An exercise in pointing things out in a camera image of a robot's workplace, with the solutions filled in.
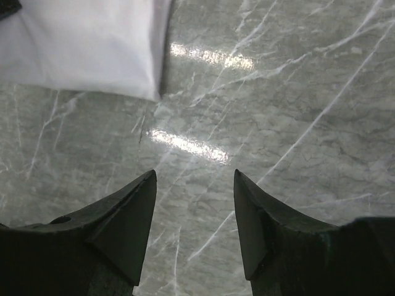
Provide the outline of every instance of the screw hole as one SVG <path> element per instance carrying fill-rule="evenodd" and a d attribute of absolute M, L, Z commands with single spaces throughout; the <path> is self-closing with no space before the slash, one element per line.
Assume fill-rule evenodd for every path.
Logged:
<path fill-rule="evenodd" d="M 61 223 L 66 223 L 71 220 L 70 217 L 68 216 L 61 216 L 59 218 L 56 218 L 54 221 L 50 222 L 50 224 L 61 224 Z"/>

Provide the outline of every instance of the black plastic part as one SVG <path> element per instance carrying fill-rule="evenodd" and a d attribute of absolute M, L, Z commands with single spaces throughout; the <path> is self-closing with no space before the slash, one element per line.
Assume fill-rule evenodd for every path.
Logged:
<path fill-rule="evenodd" d="M 18 0 L 0 0 L 0 20 L 9 17 L 22 8 Z"/>
<path fill-rule="evenodd" d="M 0 226 L 0 295 L 128 295 L 138 286 L 156 200 L 149 171 L 49 224 Z"/>
<path fill-rule="evenodd" d="M 254 296 L 395 295 L 395 218 L 333 226 L 285 205 L 238 170 L 234 197 Z"/>

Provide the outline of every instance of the white vein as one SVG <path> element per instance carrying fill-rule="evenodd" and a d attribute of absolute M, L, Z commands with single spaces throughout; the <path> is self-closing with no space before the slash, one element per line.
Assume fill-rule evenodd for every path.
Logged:
<path fill-rule="evenodd" d="M 61 122 L 60 122 L 59 131 L 57 132 L 57 136 L 56 136 L 55 143 L 54 143 L 54 150 L 56 149 L 57 142 L 59 141 L 59 137 L 60 137 L 60 134 L 62 132 L 64 120 L 65 120 L 65 117 L 63 117 Z"/>
<path fill-rule="evenodd" d="M 236 94 L 239 93 L 239 91 L 240 91 L 240 89 L 243 87 L 244 83 L 245 83 L 245 80 L 243 81 L 243 83 L 240 84 L 239 88 L 238 88 L 237 91 L 234 93 L 233 97 L 232 97 L 232 98 L 229 100 L 229 102 L 225 105 L 225 107 L 223 108 L 222 113 L 228 108 L 228 106 L 229 106 L 230 104 L 234 103 L 234 98 L 235 98 Z M 225 119 L 225 117 L 228 115 L 228 113 L 229 113 L 230 110 L 231 110 L 231 108 L 229 108 L 229 109 L 225 112 L 225 114 L 224 114 L 223 117 L 221 118 L 220 122 L 218 122 L 218 124 L 212 129 L 212 131 L 211 131 L 209 137 L 207 138 L 207 141 L 208 141 L 209 139 L 211 139 L 211 137 L 212 137 L 212 135 L 214 134 L 215 130 L 220 126 L 220 124 L 221 124 L 222 121 Z"/>
<path fill-rule="evenodd" d="M 250 6 L 250 0 L 243 0 L 237 12 L 240 12 L 241 10 L 247 10 L 249 6 Z"/>
<path fill-rule="evenodd" d="M 8 101 L 6 101 L 6 123 L 7 123 L 7 130 L 8 131 L 11 131 L 11 128 L 10 128 L 10 120 L 9 120 L 9 118 L 8 118 L 8 114 L 9 114 L 9 112 L 8 112 Z"/>
<path fill-rule="evenodd" d="M 359 25 L 359 27 L 355 30 L 355 32 L 353 32 L 352 35 L 343 38 L 342 40 L 338 41 L 337 43 L 331 44 L 327 47 L 320 47 L 320 48 L 316 48 L 316 51 L 319 52 L 325 52 L 325 55 L 327 55 L 330 51 L 333 51 L 336 48 L 339 48 L 340 46 L 342 46 L 343 44 L 346 44 L 348 42 L 350 42 L 350 40 L 355 39 L 356 37 L 359 37 L 360 35 L 365 34 L 366 32 L 373 30 L 375 28 L 380 27 L 382 24 L 381 23 L 377 23 L 374 24 L 372 26 L 370 26 L 369 28 L 366 28 L 364 31 L 361 31 L 361 29 L 375 16 L 375 14 L 377 13 L 378 9 L 380 8 L 381 3 L 383 2 L 383 0 L 377 0 L 374 5 L 372 6 L 372 8 L 368 11 L 366 17 L 364 18 L 364 20 L 362 21 L 362 23 Z"/>
<path fill-rule="evenodd" d="M 263 57 L 268 57 L 268 56 L 270 56 L 270 55 L 272 55 L 272 54 L 275 54 L 277 51 L 269 51 L 269 52 L 263 52 L 263 53 L 261 53 L 261 54 L 258 54 L 257 55 L 257 58 L 258 59 L 261 59 L 261 58 L 263 58 Z"/>
<path fill-rule="evenodd" d="M 0 209 L 4 209 L 7 205 L 7 198 L 5 194 L 1 194 L 1 200 L 0 200 Z"/>
<path fill-rule="evenodd" d="M 324 202 L 316 202 L 316 203 L 312 203 L 310 205 L 303 205 L 303 206 L 295 207 L 295 208 L 297 208 L 297 209 L 300 209 L 300 208 L 314 208 L 314 207 L 319 206 L 319 205 L 341 204 L 341 203 L 344 203 L 344 202 L 347 202 L 347 201 L 351 201 L 351 200 L 359 200 L 359 199 L 366 199 L 366 198 L 369 199 L 371 196 L 373 196 L 373 194 L 366 193 L 366 194 L 363 194 L 363 195 L 360 195 L 360 196 L 357 196 L 357 197 L 351 197 L 350 199 L 326 200 Z"/>
<path fill-rule="evenodd" d="M 292 64 L 297 64 L 297 63 L 299 63 L 300 61 L 302 61 L 303 59 L 305 59 L 309 55 L 311 55 L 311 52 L 303 54 L 300 57 L 298 57 L 297 59 L 289 59 L 285 63 L 283 63 L 282 65 L 278 66 L 277 68 L 270 69 L 270 70 L 263 70 L 263 71 L 256 70 L 256 71 L 254 71 L 254 72 L 252 72 L 252 73 L 250 73 L 250 74 L 248 74 L 248 75 L 246 75 L 244 77 L 241 77 L 241 78 L 238 78 L 238 79 L 235 79 L 235 80 L 231 80 L 231 81 L 229 81 L 227 83 L 221 84 L 220 86 L 217 86 L 216 88 L 212 88 L 210 91 L 195 97 L 193 99 L 193 101 L 192 101 L 193 103 L 190 105 L 190 107 L 194 107 L 194 106 L 198 105 L 198 103 L 200 103 L 200 101 L 202 101 L 202 99 L 205 98 L 206 96 L 208 96 L 210 94 L 213 94 L 213 93 L 217 92 L 218 90 L 223 89 L 223 88 L 225 88 L 225 87 L 227 87 L 227 86 L 229 86 L 231 84 L 235 84 L 235 83 L 239 83 L 239 82 L 243 82 L 244 83 L 246 81 L 256 80 L 256 79 L 259 79 L 259 78 L 266 78 L 266 79 L 268 79 L 268 78 L 271 78 L 273 76 L 276 76 L 276 75 L 280 74 L 284 70 L 284 68 L 286 68 L 287 66 L 292 65 Z M 214 104 L 214 101 L 207 108 L 208 110 Z"/>
<path fill-rule="evenodd" d="M 174 259 L 174 295 L 178 295 L 178 286 L 177 286 L 177 261 L 178 261 L 178 252 L 180 251 L 180 236 L 181 236 L 181 227 L 178 229 L 178 239 L 177 239 L 177 248 L 175 251 L 175 259 Z"/>
<path fill-rule="evenodd" d="M 251 42 L 251 38 L 254 37 L 254 35 L 259 32 L 263 27 L 264 27 L 264 23 L 267 19 L 267 17 L 269 16 L 269 14 L 272 12 L 273 8 L 276 6 L 278 0 L 275 0 L 272 5 L 270 6 L 269 10 L 267 11 L 267 13 L 264 15 L 264 17 L 262 18 L 262 21 L 258 24 L 258 26 L 255 27 L 255 29 L 253 29 L 250 34 L 248 34 L 245 38 L 243 38 L 241 41 L 239 41 L 235 47 L 233 48 L 232 52 L 231 52 L 231 56 L 233 54 L 235 54 L 235 52 L 242 46 L 245 46 L 247 44 L 249 44 Z"/>
<path fill-rule="evenodd" d="M 147 250 L 148 250 L 149 248 L 151 248 L 153 245 L 155 245 L 155 244 L 160 240 L 160 238 L 163 236 L 164 233 L 165 233 L 165 230 L 163 230 L 163 231 L 158 235 L 158 237 L 157 237 L 156 239 L 154 239 L 154 240 L 147 246 Z"/>
<path fill-rule="evenodd" d="M 177 181 L 179 179 L 181 179 L 181 177 L 184 175 L 186 170 L 189 170 L 189 166 L 192 163 L 192 161 L 195 159 L 195 156 L 192 156 L 188 163 L 184 166 L 184 169 L 181 171 L 181 173 L 178 174 L 176 180 L 173 182 L 172 185 L 170 185 L 169 189 L 167 190 L 167 192 L 162 196 L 162 198 L 159 200 L 159 204 L 162 203 L 162 201 L 170 194 L 170 191 L 172 190 L 172 188 L 174 187 L 175 183 L 177 183 Z"/>
<path fill-rule="evenodd" d="M 131 131 L 130 131 L 131 134 L 133 134 L 133 133 L 135 132 L 135 130 L 136 130 L 138 124 L 140 123 L 141 117 L 143 117 L 143 116 L 140 116 L 140 117 L 137 119 L 136 124 L 135 124 L 134 127 L 131 129 Z"/>
<path fill-rule="evenodd" d="M 381 42 L 387 37 L 389 31 L 392 29 L 394 25 L 394 21 L 391 22 L 391 25 L 387 28 L 387 30 L 384 32 L 383 36 L 377 41 L 375 44 L 375 47 L 371 51 L 371 53 L 367 56 L 367 58 L 362 62 L 362 64 L 358 67 L 358 69 L 355 71 L 355 73 L 350 77 L 350 79 L 347 81 L 347 83 L 343 86 L 343 88 L 340 90 L 338 95 L 325 107 L 325 109 L 322 110 L 322 112 L 316 117 L 316 119 L 311 123 L 311 125 L 304 131 L 304 133 L 297 139 L 297 141 L 285 152 L 285 154 L 277 161 L 274 166 L 269 169 L 266 174 L 264 174 L 263 177 L 258 181 L 258 184 L 261 183 L 267 175 L 272 173 L 273 170 L 277 168 L 277 166 L 288 156 L 288 154 L 297 146 L 299 143 L 304 139 L 304 137 L 312 130 L 312 128 L 317 124 L 317 122 L 326 114 L 332 106 L 337 103 L 339 98 L 343 95 L 345 90 L 350 86 L 350 84 L 354 81 L 356 76 L 359 74 L 361 69 L 363 69 L 366 64 L 370 61 L 370 59 L 373 57 L 374 53 L 377 51 L 378 47 L 380 46 Z"/>
<path fill-rule="evenodd" d="M 225 225 L 225 223 L 235 214 L 235 211 L 230 212 L 230 214 L 225 218 L 225 220 L 221 223 L 221 225 L 217 228 L 216 231 L 214 231 L 214 233 L 209 237 L 209 239 L 207 240 L 207 242 L 196 252 L 194 252 L 191 256 L 189 256 L 188 261 L 191 261 L 193 258 L 195 258 L 196 256 L 199 256 L 201 252 L 203 252 L 203 250 L 215 239 L 217 233 L 219 232 L 219 230 L 221 230 L 221 228 L 223 227 L 223 225 Z"/>
<path fill-rule="evenodd" d="M 15 97 L 15 94 L 12 95 L 12 98 L 15 102 L 15 114 L 17 116 L 17 130 L 18 130 L 18 142 L 19 142 L 19 147 L 22 148 L 22 141 L 20 139 L 20 122 L 19 122 L 19 105 L 18 105 L 18 100 Z"/>
<path fill-rule="evenodd" d="M 386 196 L 386 195 L 388 195 L 388 194 L 391 194 L 391 193 L 394 193 L 395 191 L 387 191 L 387 192 L 385 192 L 385 193 L 383 193 L 383 194 L 380 194 L 379 196 L 380 196 L 380 198 L 382 198 L 383 196 Z"/>
<path fill-rule="evenodd" d="M 332 0 L 332 1 L 329 2 L 327 5 L 325 5 L 325 6 L 323 6 L 323 7 L 319 7 L 319 8 L 314 9 L 314 10 L 308 15 L 308 17 L 311 17 L 312 15 L 317 14 L 317 13 L 319 13 L 319 12 L 321 12 L 321 11 L 327 9 L 328 7 L 330 7 L 330 6 L 333 4 L 334 1 L 335 1 L 335 0 Z"/>
<path fill-rule="evenodd" d="M 2 173 L 3 171 L 8 171 L 8 166 L 6 166 L 6 164 L 2 161 L 1 158 L 0 158 L 0 165 L 4 166 L 4 168 L 1 168 L 0 173 Z"/>
<path fill-rule="evenodd" d="M 295 70 L 292 71 L 292 73 L 290 74 L 290 76 L 285 80 L 284 84 L 287 84 L 287 83 L 290 81 L 290 79 L 296 74 L 296 72 L 298 72 L 298 71 L 302 68 L 302 66 L 304 65 L 304 62 L 305 62 L 305 61 L 306 61 L 306 60 L 304 59 L 304 60 L 301 62 L 301 64 L 300 64 L 299 66 L 297 66 L 297 68 L 296 68 Z"/>
<path fill-rule="evenodd" d="M 241 28 L 244 26 L 244 24 L 246 23 L 246 18 L 249 17 L 249 15 L 255 10 L 255 8 L 257 8 L 259 1 L 256 2 L 255 6 L 250 9 L 249 11 L 245 11 L 241 13 L 241 22 L 239 24 L 239 26 L 237 27 L 237 29 L 235 30 L 235 32 L 240 32 Z"/>
<path fill-rule="evenodd" d="M 58 98 L 59 98 L 59 92 L 57 92 L 56 97 L 54 99 L 54 105 L 52 107 L 51 115 L 49 116 L 48 120 L 46 120 L 43 123 L 43 126 L 41 127 L 41 130 L 39 132 L 37 143 L 36 143 L 36 148 L 35 148 L 33 157 L 31 158 L 30 167 L 29 167 L 29 169 L 27 170 L 27 173 L 26 173 L 27 179 L 30 178 L 31 172 L 32 172 L 32 170 L 34 168 L 34 165 L 35 165 L 36 161 L 37 161 L 37 153 L 38 153 L 38 150 L 40 148 L 41 138 L 43 137 L 43 133 L 44 133 L 45 127 L 47 127 L 48 124 L 52 123 L 54 120 L 59 119 L 59 118 L 64 118 L 65 116 L 67 116 L 70 113 L 72 113 L 75 110 L 75 107 L 76 107 L 76 104 L 77 104 L 77 99 L 81 98 L 81 96 L 83 96 L 84 94 L 85 94 L 85 92 L 81 92 L 81 93 L 77 94 L 75 97 L 73 97 L 72 99 L 70 99 L 65 104 L 65 106 L 67 108 L 65 113 L 62 113 L 62 114 L 59 114 L 59 115 L 55 116 L 56 110 L 58 109 L 57 103 L 58 103 Z"/>
<path fill-rule="evenodd" d="M 139 128 L 140 132 L 143 130 L 143 124 L 146 121 L 146 115 L 147 115 L 147 107 L 146 107 L 146 110 L 144 111 L 143 119 L 141 120 L 141 124 L 140 124 L 140 128 Z"/>
<path fill-rule="evenodd" d="M 117 167 L 118 167 L 117 165 L 113 165 L 113 166 L 112 166 L 111 176 L 110 176 L 110 178 L 108 179 L 107 184 L 106 184 L 106 188 L 105 188 L 105 190 L 104 190 L 104 192 L 105 192 L 106 194 L 109 193 L 109 186 L 110 186 L 110 183 L 111 183 L 112 179 L 114 178 L 115 169 L 116 169 Z"/>
<path fill-rule="evenodd" d="M 159 163 L 155 166 L 155 170 L 159 171 L 159 168 L 168 159 L 169 155 L 173 152 L 173 147 L 171 147 L 159 160 Z"/>
<path fill-rule="evenodd" d="M 244 144 L 248 141 L 249 137 L 251 136 L 252 132 L 253 132 L 253 128 L 250 129 L 250 131 L 248 132 L 248 135 L 244 138 L 244 140 L 242 141 L 241 145 L 237 148 L 236 152 L 232 155 L 231 158 L 229 158 L 228 163 L 231 163 L 231 161 L 234 159 L 234 157 L 236 155 L 238 155 L 240 153 L 241 148 L 243 148 Z M 204 191 L 202 194 L 200 194 L 195 202 L 198 202 L 200 200 L 200 198 L 203 196 L 203 194 L 208 193 L 209 189 L 211 188 L 211 186 L 217 181 L 218 177 L 220 176 L 220 174 L 217 174 L 217 176 L 211 181 L 211 183 L 208 185 L 206 191 Z"/>

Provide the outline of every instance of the gray marble floor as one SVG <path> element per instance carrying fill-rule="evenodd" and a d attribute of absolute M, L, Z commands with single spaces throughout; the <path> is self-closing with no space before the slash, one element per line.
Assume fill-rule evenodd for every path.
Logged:
<path fill-rule="evenodd" d="M 251 295 L 239 168 L 334 224 L 395 215 L 395 0 L 177 0 L 163 100 L 0 84 L 0 217 L 47 223 L 154 168 L 143 295 Z"/>

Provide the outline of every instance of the white cloth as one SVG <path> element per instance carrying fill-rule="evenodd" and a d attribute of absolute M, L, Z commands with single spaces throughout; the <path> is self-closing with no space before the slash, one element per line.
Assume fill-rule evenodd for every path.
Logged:
<path fill-rule="evenodd" d="M 0 80 L 156 101 L 171 0 L 20 0 L 0 22 Z"/>

